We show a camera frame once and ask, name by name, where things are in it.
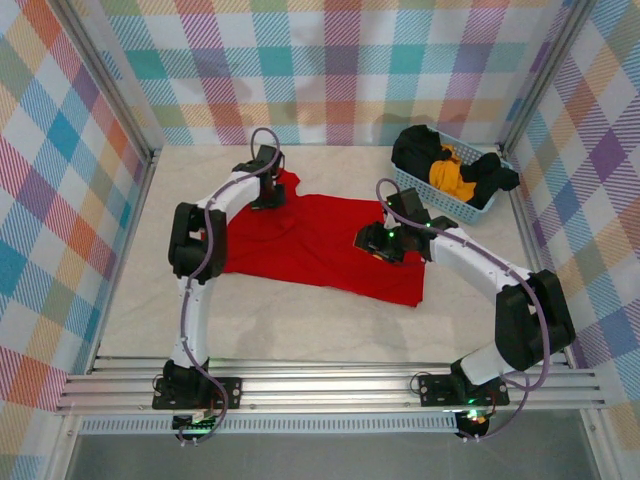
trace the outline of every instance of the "plastic basket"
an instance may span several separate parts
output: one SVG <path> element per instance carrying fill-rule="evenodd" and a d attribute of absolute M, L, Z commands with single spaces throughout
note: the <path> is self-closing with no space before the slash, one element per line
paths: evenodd
<path fill-rule="evenodd" d="M 480 150 L 477 150 L 472 146 L 461 142 L 460 140 L 450 137 L 449 135 L 441 132 L 438 133 L 440 134 L 441 143 L 453 145 L 456 150 L 456 155 L 464 164 L 473 163 L 486 153 L 481 152 Z M 511 164 L 504 161 L 502 161 L 502 166 L 513 169 L 511 167 Z M 433 205 L 439 210 L 442 210 L 442 212 L 448 213 L 449 215 L 469 225 L 473 225 L 482 217 L 482 215 L 487 213 L 496 198 L 496 194 L 494 194 L 491 199 L 489 199 L 484 208 L 482 210 L 478 210 L 477 208 L 472 207 L 471 205 L 467 205 L 457 198 L 452 197 L 451 195 L 444 193 L 435 187 L 432 187 L 419 178 L 416 178 L 413 175 L 409 175 L 407 172 L 396 168 L 395 165 L 393 166 L 393 168 L 396 172 L 396 182 L 402 190 L 411 187 L 415 188 L 418 191 L 418 195 L 420 195 L 420 199 L 423 202 Z"/>

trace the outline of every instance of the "metal rail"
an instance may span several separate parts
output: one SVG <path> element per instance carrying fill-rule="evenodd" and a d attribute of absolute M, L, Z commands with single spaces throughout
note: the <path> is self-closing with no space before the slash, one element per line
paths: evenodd
<path fill-rule="evenodd" d="M 148 144 L 140 125 L 136 122 L 115 80 L 109 73 L 104 59 L 87 33 L 75 8 L 70 5 L 68 0 L 51 0 L 49 1 L 49 5 L 69 36 L 69 39 L 78 50 L 84 66 L 91 73 L 98 89 L 105 97 L 107 103 L 112 107 L 113 113 L 127 133 L 136 152 L 140 157 L 144 158 L 147 163 L 151 162 L 153 148 Z"/>
<path fill-rule="evenodd" d="M 162 411 L 151 408 L 153 378 L 160 374 L 164 359 L 98 358 L 91 375 L 69 377 L 58 403 L 63 415 L 187 414 L 192 411 Z M 572 370 L 563 354 L 552 357 L 544 386 L 532 393 L 527 409 L 602 408 L 605 397 L 591 370 Z M 455 412 L 468 406 L 420 406 L 409 381 L 417 372 L 449 373 L 446 364 L 305 363 L 212 361 L 216 376 L 243 378 L 242 404 L 232 416 L 251 414 L 319 413 L 419 413 Z M 540 367 L 528 373 L 537 375 Z M 509 389 L 513 410 L 522 392 Z"/>
<path fill-rule="evenodd" d="M 562 26 L 558 38 L 554 41 L 551 52 L 542 66 L 531 91 L 522 102 L 520 110 L 511 125 L 511 129 L 504 140 L 504 150 L 513 153 L 516 145 L 524 135 L 531 118 L 544 98 L 549 86 L 553 83 L 556 75 L 560 71 L 571 47 L 575 43 L 578 35 L 589 19 L 597 0 L 579 0 L 573 2 L 571 11 L 567 15 L 567 20 Z"/>
<path fill-rule="evenodd" d="M 79 435 L 175 434 L 171 415 L 105 415 L 83 419 Z M 207 427 L 190 428 L 189 433 L 206 433 Z M 321 414 L 321 415 L 230 415 L 216 431 L 220 433 L 456 433 L 453 413 L 413 414 Z"/>
<path fill-rule="evenodd" d="M 542 255 L 540 253 L 540 247 L 536 242 L 536 237 L 531 229 L 531 222 L 527 216 L 522 189 L 517 188 L 512 190 L 509 192 L 509 196 L 529 268 L 533 271 L 539 271 L 543 268 Z M 576 362 L 571 348 L 565 351 L 565 355 L 569 366 L 576 368 Z M 582 409 L 580 415 L 582 416 L 584 431 L 589 440 L 600 476 L 612 480 L 621 479 L 622 475 L 620 472 L 622 469 L 614 452 L 616 441 L 614 440 L 615 436 L 611 433 L 612 428 L 609 417 L 606 416 L 603 409 L 600 408 Z"/>

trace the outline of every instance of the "plaid wall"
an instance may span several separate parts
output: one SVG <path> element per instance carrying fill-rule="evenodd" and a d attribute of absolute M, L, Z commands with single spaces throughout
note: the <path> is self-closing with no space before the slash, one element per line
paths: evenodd
<path fill-rule="evenodd" d="M 502 126 L 502 130 L 500 132 L 500 136 L 498 137 L 498 143 L 502 143 L 507 135 L 509 134 L 509 130 L 513 125 L 513 121 L 517 117 L 518 113 L 520 113 L 520 109 L 522 107 L 522 102 L 526 98 L 527 94 L 531 91 L 536 81 L 538 80 L 538 75 L 542 70 L 542 67 L 549 60 L 549 56 L 551 54 L 551 49 L 553 47 L 554 42 L 557 40 L 560 35 L 562 28 L 565 25 L 565 22 L 569 18 L 569 14 L 571 13 L 571 7 L 575 4 L 576 0 L 563 0 L 562 6 L 558 10 L 556 17 L 553 20 L 553 24 L 551 28 L 547 32 L 547 35 L 542 43 L 538 54 L 536 55 L 535 60 L 531 63 L 531 67 L 527 72 L 525 80 L 520 87 L 520 91 L 518 92 L 518 96 L 516 100 L 513 102 L 511 109 L 509 110 L 509 114 L 507 115 L 507 119 Z"/>
<path fill-rule="evenodd" d="M 640 476 L 640 0 L 600 0 L 516 149 L 544 263 L 557 271 Z"/>
<path fill-rule="evenodd" d="M 0 0 L 0 478 L 35 478 L 143 163 L 44 0 Z"/>
<path fill-rule="evenodd" d="M 416 122 L 495 142 L 562 0 L 100 3 L 170 144 L 388 145 Z"/>

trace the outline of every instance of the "red shirt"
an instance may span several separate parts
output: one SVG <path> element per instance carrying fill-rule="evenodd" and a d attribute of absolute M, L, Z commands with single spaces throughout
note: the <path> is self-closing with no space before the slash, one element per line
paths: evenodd
<path fill-rule="evenodd" d="M 365 225 L 382 221 L 377 201 L 298 196 L 300 179 L 283 172 L 286 204 L 242 210 L 229 225 L 225 272 L 333 287 L 415 307 L 422 301 L 424 263 L 418 254 L 392 265 L 353 245 Z"/>

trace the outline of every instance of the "fabric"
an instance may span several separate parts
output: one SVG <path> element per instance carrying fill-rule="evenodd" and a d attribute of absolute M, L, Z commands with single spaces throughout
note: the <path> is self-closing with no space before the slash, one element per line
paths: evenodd
<path fill-rule="evenodd" d="M 440 135 L 426 125 L 404 129 L 393 143 L 391 151 L 391 162 L 397 168 L 425 182 L 429 181 L 431 165 L 440 158 L 446 158 Z"/>
<path fill-rule="evenodd" d="M 0 0 L 0 66 L 0 479 L 31 480 L 89 357 L 143 161 L 45 0 Z"/>
<path fill-rule="evenodd" d="M 607 386 L 623 478 L 640 478 L 640 3 L 600 0 L 512 157 L 580 367 Z"/>
<path fill-rule="evenodd" d="M 500 157 L 491 152 L 482 155 L 479 159 L 469 165 L 460 167 L 460 175 L 465 182 L 477 182 L 482 177 L 488 176 L 502 167 Z"/>
<path fill-rule="evenodd" d="M 377 201 L 296 194 L 298 177 L 285 172 L 287 203 L 240 212 L 228 230 L 225 272 L 334 287 L 415 307 L 422 301 L 424 263 L 417 253 L 391 265 L 356 248 L 356 233 L 382 221 Z"/>
<path fill-rule="evenodd" d="M 460 173 L 461 161 L 452 145 L 442 145 L 443 150 L 451 152 L 447 160 L 439 160 L 431 165 L 429 184 L 463 202 L 471 200 L 476 188 L 473 182 L 465 182 Z"/>
<path fill-rule="evenodd" d="M 475 184 L 473 198 L 467 204 L 477 209 L 483 209 L 491 197 L 498 191 L 509 191 L 520 185 L 520 178 L 509 168 L 499 168 L 490 174 L 480 177 Z"/>
<path fill-rule="evenodd" d="M 504 93 L 543 65 L 533 64 L 536 53 L 555 36 L 545 38 L 538 22 L 558 8 L 552 0 L 100 0 L 128 59 L 122 66 L 90 25 L 95 2 L 73 3 L 120 87 L 132 71 L 168 143 L 180 145 L 245 144 L 256 126 L 284 144 L 391 145 L 425 118 L 493 144 L 513 102 Z"/>

